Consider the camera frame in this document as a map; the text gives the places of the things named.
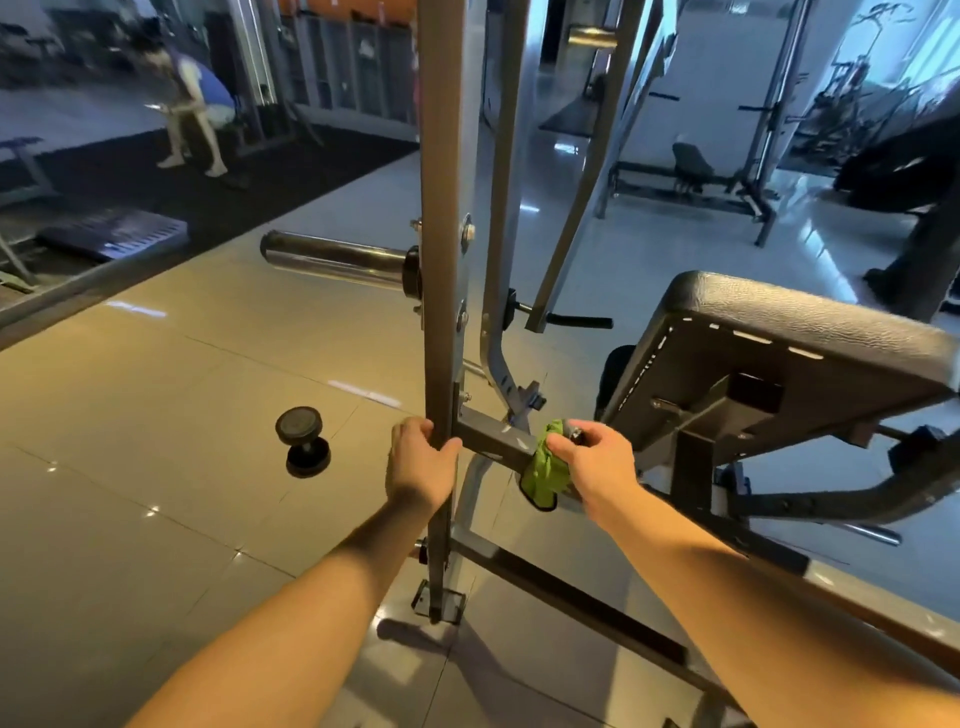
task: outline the black dumbbell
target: black dumbbell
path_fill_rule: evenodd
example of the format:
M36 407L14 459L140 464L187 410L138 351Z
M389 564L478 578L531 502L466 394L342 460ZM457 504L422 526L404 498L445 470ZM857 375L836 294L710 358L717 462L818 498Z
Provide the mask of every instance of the black dumbbell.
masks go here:
M887 452L890 461L890 470L901 473L914 465L928 452L940 446L940 441L947 435L939 427L924 425L917 427L913 432L900 440Z
M330 464L330 445L320 436L324 421L313 407L288 409L276 421L276 436L290 447L287 473L293 477L313 477Z

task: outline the white pants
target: white pants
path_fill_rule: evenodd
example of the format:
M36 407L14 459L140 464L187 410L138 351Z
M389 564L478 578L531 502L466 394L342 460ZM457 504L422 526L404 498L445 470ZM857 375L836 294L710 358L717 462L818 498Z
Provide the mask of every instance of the white pants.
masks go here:
M235 116L236 109L224 104L211 104L206 108L206 118L210 120L210 126L214 129L223 129L233 121Z

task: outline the forearm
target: forearm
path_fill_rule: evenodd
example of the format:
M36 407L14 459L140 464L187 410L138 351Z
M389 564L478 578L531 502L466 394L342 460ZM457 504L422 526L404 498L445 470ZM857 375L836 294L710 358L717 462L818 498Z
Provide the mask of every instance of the forearm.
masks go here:
M206 108L203 99L189 99L170 107L169 112L174 116L185 116L190 113L197 113Z
M429 515L412 498L389 501L182 667L131 726L315 725Z
M756 568L658 498L637 489L610 531L758 725L960 719L944 673Z

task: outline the metal bar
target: metal bar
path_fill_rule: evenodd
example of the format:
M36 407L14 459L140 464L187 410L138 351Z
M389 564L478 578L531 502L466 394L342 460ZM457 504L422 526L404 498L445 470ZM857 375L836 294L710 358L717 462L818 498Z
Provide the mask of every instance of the metal bar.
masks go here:
M655 1L636 0L626 3L623 8L616 29L617 45L613 50L607 93L600 106L593 139L587 150L584 172L577 185L576 196L566 216L557 247L540 284L533 312L527 319L528 330L542 333L546 328L546 316L553 310L560 296L570 263L583 238L588 223L587 211L593 210L601 189L606 187L613 155L620 146L616 134L622 131L623 127L619 123L621 111L631 95L629 81L634 77L637 57Z
M462 246L476 172L485 0L420 0L420 274L430 444L453 436L463 385L468 275ZM430 620L443 617L451 502L427 526Z
M464 371L470 372L472 375L481 376L482 378L487 379L487 373L484 371L484 368L479 364L477 364L475 361L469 361L468 359L464 359Z
M731 494L729 511L739 518L884 524L920 513L958 488L960 430L912 467L894 473L873 488L762 496Z
M571 25L566 34L570 45L587 48L616 48L616 28L598 28L593 25Z
M524 409L503 356L503 321L514 266L516 230L526 151L534 127L537 73L547 0L516 0L505 6L500 115L496 125L491 189L490 244L480 323L480 364L511 413Z
M403 290L406 253L401 251L297 232L270 231L260 241L260 254L283 270Z
M873 541L879 541L888 546L899 546L903 543L903 537L897 531L891 531L889 528L879 528L874 525L858 525L857 523L830 523L829 525L842 528L845 531L856 533L860 536L866 536Z
M777 62L774 65L773 75L770 77L770 85L767 88L766 98L763 99L763 106L760 110L760 116L756 121L756 130L754 139L750 142L750 150L747 152L747 158L743 162L743 177L749 179L754 173L759 158L756 153L763 143L764 137L770 133L770 116L773 113L774 104L780 96L783 79L786 76L786 65L790 60L793 49L800 38L798 30L800 29L800 8L806 0L794 0L793 7L790 9L790 17L787 20L786 30L783 33L783 44L780 46L780 52L777 55Z
M50 182L50 178L47 177L43 168L36 161L33 153L24 146L13 147L13 153L20 160L20 163L27 168L36 186L39 187L39 194L54 197L57 190L54 189L54 184Z
M800 61L803 59L804 46L806 45L806 33L809 26L810 13L813 9L813 0L798 1L803 4L798 13L800 17L797 20L797 40L794 43L793 52L787 61L783 88L780 90L776 107L770 118L770 133L763 142L757 162L759 171L756 174L755 184L757 192L761 195L763 194L763 190L766 189L767 183L770 181L770 175L773 174L774 167L778 162L774 155L774 148L777 146L777 142L780 139L780 132L783 129L783 123L786 121L786 108L790 104L790 95L793 93L793 89L797 85L797 80L800 78ZM759 248L763 247L760 242L757 242L757 246Z
M453 526L450 538L453 549L474 564L739 710L729 692L689 667L687 649L682 644L461 525Z
M39 281L36 279L34 272L31 271L23 260L20 259L20 256L13 251L13 247L10 243L7 242L7 239L4 237L3 232L0 231L0 253L7 257L7 260L16 269L16 273L23 279L28 285L37 285Z
M673 443L670 502L681 511L709 511L713 497L713 443L681 430Z
M294 34L297 38L300 69L303 71L303 84L306 86L306 103L307 106L318 109L320 107L320 90L317 83L317 62L313 57L313 43L310 42L310 30L307 27L307 22L307 18L299 12L294 12Z
M537 438L523 428L469 407L461 408L453 434L464 441L465 448L517 473L527 469L537 450Z
M330 87L330 108L342 109L344 106L344 87L340 80L340 74L337 71L337 59L333 51L333 34L330 31L329 23L321 17L311 18L312 22L317 23L320 31L318 36L324 51L324 67L326 68L326 83Z

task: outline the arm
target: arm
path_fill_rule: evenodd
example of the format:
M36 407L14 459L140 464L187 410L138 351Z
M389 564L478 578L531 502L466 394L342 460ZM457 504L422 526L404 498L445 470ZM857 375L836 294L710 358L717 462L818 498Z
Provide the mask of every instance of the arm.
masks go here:
M204 93L200 90L200 67L189 59L180 59L180 67L177 69L186 91L190 94L187 101L174 104L170 107L170 113L180 116L186 113L196 113L206 109Z
M918 655L736 553L637 487L630 443L550 435L588 514L762 728L960 725L960 685Z
M453 490L460 440L394 427L387 502L339 546L181 667L129 724L315 726L347 679L373 615Z

